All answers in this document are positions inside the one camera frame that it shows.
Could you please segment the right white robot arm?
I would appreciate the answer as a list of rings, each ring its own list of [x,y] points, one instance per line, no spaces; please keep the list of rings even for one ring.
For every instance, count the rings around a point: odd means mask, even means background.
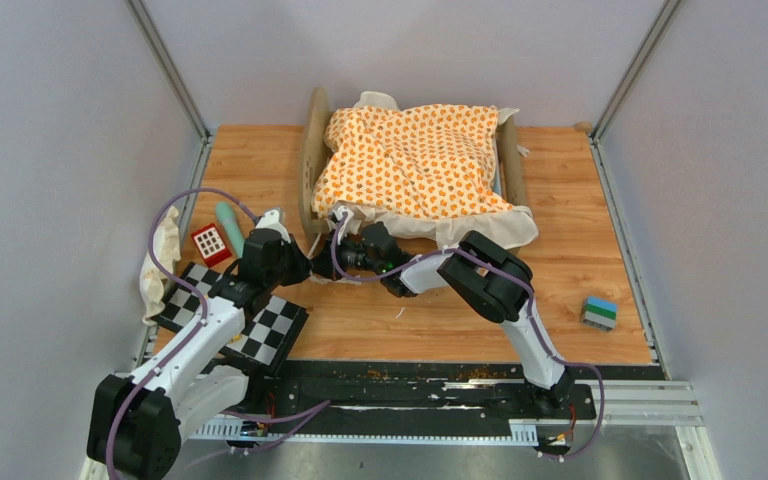
[[[569,407],[574,379],[540,319],[532,270],[487,236],[469,231],[453,246],[413,255],[381,222],[364,227],[358,241],[339,228],[313,258],[312,271],[333,281],[378,281],[396,297],[451,288],[480,317],[501,326],[533,386],[535,411],[552,418]]]

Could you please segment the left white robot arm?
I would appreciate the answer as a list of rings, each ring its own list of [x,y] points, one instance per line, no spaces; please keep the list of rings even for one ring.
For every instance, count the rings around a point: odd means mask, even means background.
[[[258,411],[272,375],[307,319],[274,296],[309,278],[310,261],[284,224],[266,211],[224,273],[206,270],[180,285],[193,315],[155,356],[125,376],[108,375],[94,394],[86,453],[137,479],[161,479],[183,443],[229,407]]]

